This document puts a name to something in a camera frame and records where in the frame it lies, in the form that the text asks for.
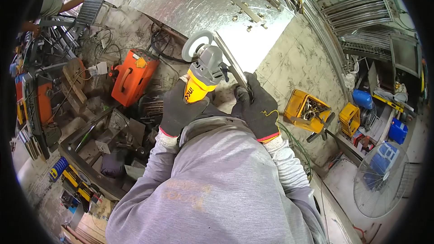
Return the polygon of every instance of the sleeve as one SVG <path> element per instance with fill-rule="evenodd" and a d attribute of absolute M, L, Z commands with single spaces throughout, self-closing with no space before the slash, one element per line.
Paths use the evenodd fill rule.
<path fill-rule="evenodd" d="M 108 243 L 123 243 L 125 234 L 131 233 L 135 224 L 143 220 L 143 213 L 133 209 L 138 204 L 143 204 L 161 183 L 171 177 L 175 155 L 179 152 L 177 137 L 168 137 L 159 131 L 155 140 L 155 147 L 149 154 L 143 177 L 140 177 L 119 201 L 108 219 L 106 228 Z"/>
<path fill-rule="evenodd" d="M 288 140 L 283 140 L 281 136 L 278 136 L 264 144 L 264 147 L 277 167 L 279 181 L 286 197 L 300 209 L 314 243 L 327 243 L 321 216 L 313 200 L 313 189 L 309 187 L 303 166 L 289 147 Z"/>

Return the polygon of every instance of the black work glove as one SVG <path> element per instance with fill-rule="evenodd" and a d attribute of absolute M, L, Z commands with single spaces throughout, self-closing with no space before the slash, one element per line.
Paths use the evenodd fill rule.
<path fill-rule="evenodd" d="M 184 98 L 187 84 L 180 78 L 175 87 L 166 92 L 163 97 L 163 119 L 160 130 L 169 137 L 177 137 L 182 128 L 199 116 L 208 106 L 208 97 L 195 103 L 187 103 Z"/>
<path fill-rule="evenodd" d="M 256 139 L 261 143 L 267 143 L 280 135 L 280 129 L 277 126 L 277 119 L 279 118 L 277 102 L 261 87 L 256 74 L 247 72 L 244 74 L 253 98 L 251 100 L 246 89 L 238 87 L 236 100 L 241 102 L 243 118 L 255 134 Z"/>

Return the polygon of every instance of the welding machine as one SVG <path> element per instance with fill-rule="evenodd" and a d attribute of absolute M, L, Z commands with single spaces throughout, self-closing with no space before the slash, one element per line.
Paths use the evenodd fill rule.
<path fill-rule="evenodd" d="M 144 49 L 131 49 L 122 65 L 109 76 L 116 79 L 111 97 L 124 106 L 131 106 L 142 95 L 160 60 Z"/>

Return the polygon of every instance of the yellow plastic crate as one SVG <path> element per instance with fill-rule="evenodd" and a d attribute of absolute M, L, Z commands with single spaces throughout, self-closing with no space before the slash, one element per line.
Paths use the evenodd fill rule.
<path fill-rule="evenodd" d="M 351 103 L 348 103 L 339 113 L 342 132 L 352 137 L 357 128 L 360 126 L 360 109 Z"/>
<path fill-rule="evenodd" d="M 323 101 L 316 98 L 315 96 L 310 95 L 308 93 L 305 93 L 302 90 L 295 89 L 292 91 L 291 98 L 290 98 L 288 104 L 286 105 L 286 108 L 285 108 L 285 111 L 283 112 L 283 115 L 286 118 L 288 118 L 290 120 L 290 122 L 292 122 L 292 124 L 295 125 L 296 127 L 303 128 L 303 129 L 310 131 L 310 132 L 319 133 L 323 129 L 324 124 L 322 124 L 321 121 L 317 117 L 314 117 L 310 124 L 291 120 L 291 116 L 297 117 L 297 118 L 301 117 L 301 112 L 303 110 L 304 105 L 306 104 L 307 99 L 318 102 L 318 103 L 320 103 L 326 107 L 330 107 L 326 103 L 324 103 Z M 319 117 L 321 119 L 323 119 L 323 121 L 325 122 L 327 120 L 328 116 L 330 115 L 330 113 L 331 113 L 331 110 L 323 111 L 319 114 Z"/>

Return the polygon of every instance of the ingco logo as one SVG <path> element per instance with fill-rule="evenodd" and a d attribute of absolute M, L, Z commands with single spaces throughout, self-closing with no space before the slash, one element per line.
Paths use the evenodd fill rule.
<path fill-rule="evenodd" d="M 188 88 L 187 92 L 185 93 L 185 99 L 188 101 L 188 98 L 190 98 L 191 94 L 193 93 L 193 89 L 190 87 Z"/>

